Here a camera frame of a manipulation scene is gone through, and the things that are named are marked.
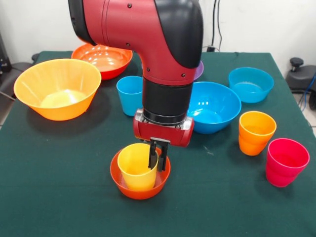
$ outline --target bowl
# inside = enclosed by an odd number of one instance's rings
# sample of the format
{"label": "bowl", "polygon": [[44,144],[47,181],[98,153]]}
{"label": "bowl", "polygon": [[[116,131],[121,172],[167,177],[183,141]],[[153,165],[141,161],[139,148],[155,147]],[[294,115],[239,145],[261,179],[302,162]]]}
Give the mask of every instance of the bowl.
{"label": "bowl", "polygon": [[43,117],[62,121],[83,114],[100,83],[95,66],[76,59],[56,59],[23,72],[14,84],[14,93]]}
{"label": "bowl", "polygon": [[[156,148],[157,153],[161,154],[161,149]],[[122,173],[118,166],[118,157],[121,151],[116,153],[116,155],[113,157],[110,165],[110,173],[113,181],[117,185],[118,189],[127,197],[137,200],[143,200],[143,199],[149,199],[153,196],[157,195],[162,188],[164,187],[170,171],[171,171],[171,165],[170,160],[167,157],[166,160],[166,168],[165,171],[157,172],[156,174],[156,181],[154,184],[154,187],[148,191],[134,191],[127,188],[127,185],[125,184],[125,181],[123,179]]]}
{"label": "bowl", "polygon": [[228,87],[208,81],[194,82],[187,115],[194,131],[211,134],[225,128],[241,111],[241,101]]}
{"label": "bowl", "polygon": [[125,71],[133,58],[133,51],[87,43],[77,48],[71,58],[91,63],[98,68],[103,80],[109,80]]}
{"label": "bowl", "polygon": [[200,61],[197,67],[196,73],[194,75],[194,80],[197,80],[200,76],[202,76],[203,72],[204,72],[204,64],[202,61]]}
{"label": "bowl", "polygon": [[264,100],[273,86],[272,76],[256,68],[237,68],[229,74],[229,87],[245,103]]}

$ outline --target tile floor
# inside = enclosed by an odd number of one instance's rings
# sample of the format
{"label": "tile floor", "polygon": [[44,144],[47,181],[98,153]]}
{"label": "tile floor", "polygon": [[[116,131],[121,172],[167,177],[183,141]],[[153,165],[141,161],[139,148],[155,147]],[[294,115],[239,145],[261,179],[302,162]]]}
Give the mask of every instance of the tile floor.
{"label": "tile floor", "polygon": [[[293,94],[294,98],[297,102],[299,102],[302,94]],[[313,131],[314,131],[314,135],[316,136],[316,111],[312,111],[308,105],[308,101],[309,101],[309,95],[307,95],[307,99],[306,99],[306,108],[304,109],[304,111],[302,112],[303,115],[305,116],[305,118],[307,119],[307,121],[310,123],[310,125],[313,127]]]}
{"label": "tile floor", "polygon": [[[296,99],[297,102],[299,102],[300,98],[301,98],[301,94],[293,94],[294,98]],[[308,122],[311,124],[311,126],[315,126],[313,127],[313,131],[314,134],[316,136],[316,111],[312,111],[308,105],[308,99],[309,97],[307,96],[307,105],[306,108],[304,109],[304,111],[302,112],[303,115],[305,116],[305,118],[308,120]],[[5,106],[3,111],[0,111],[0,129],[2,127],[2,125],[5,123],[5,120],[8,116],[8,114],[10,113],[10,110],[13,106],[13,101],[8,102],[7,106]]]}

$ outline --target orange bowl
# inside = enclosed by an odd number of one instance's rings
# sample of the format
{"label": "orange bowl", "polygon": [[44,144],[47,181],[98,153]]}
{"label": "orange bowl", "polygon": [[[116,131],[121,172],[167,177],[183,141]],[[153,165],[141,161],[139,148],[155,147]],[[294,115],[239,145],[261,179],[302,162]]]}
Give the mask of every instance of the orange bowl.
{"label": "orange bowl", "polygon": [[43,117],[62,121],[83,114],[101,84],[96,67],[76,59],[32,66],[14,84],[16,97]]}
{"label": "orange bowl", "polygon": [[[157,153],[160,155],[161,154],[161,149],[156,148]],[[123,176],[121,174],[121,171],[118,166],[118,157],[121,151],[116,153],[116,155],[113,157],[111,161],[111,166],[110,166],[110,173],[112,176],[112,179],[116,183],[118,189],[127,197],[132,198],[132,199],[137,199],[137,200],[143,200],[143,199],[149,199],[152,198],[153,196],[157,195],[163,188],[164,184],[166,183],[170,171],[171,171],[171,165],[170,165],[170,160],[167,157],[166,161],[166,169],[163,172],[157,172],[156,175],[156,181],[155,185],[152,189],[148,191],[133,191],[127,188]]]}
{"label": "orange bowl", "polygon": [[98,68],[103,80],[109,80],[125,71],[133,58],[133,51],[87,43],[77,48],[71,58],[91,63]]}

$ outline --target purple bowl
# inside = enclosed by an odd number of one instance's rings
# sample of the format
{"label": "purple bowl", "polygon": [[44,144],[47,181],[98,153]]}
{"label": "purple bowl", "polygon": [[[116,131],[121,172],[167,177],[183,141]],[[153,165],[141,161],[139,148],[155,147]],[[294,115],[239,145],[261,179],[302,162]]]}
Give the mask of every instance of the purple bowl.
{"label": "purple bowl", "polygon": [[194,80],[198,79],[200,76],[202,76],[204,72],[204,64],[202,62],[202,60],[200,61],[197,70],[196,70],[196,74],[194,75]]}

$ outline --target red cup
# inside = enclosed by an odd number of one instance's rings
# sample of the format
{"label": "red cup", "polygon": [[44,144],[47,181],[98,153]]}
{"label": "red cup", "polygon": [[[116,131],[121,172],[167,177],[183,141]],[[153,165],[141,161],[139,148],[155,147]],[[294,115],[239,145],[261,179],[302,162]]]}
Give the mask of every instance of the red cup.
{"label": "red cup", "polygon": [[275,139],[268,146],[267,180],[276,187],[286,187],[309,162],[310,154],[302,144],[287,138]]}

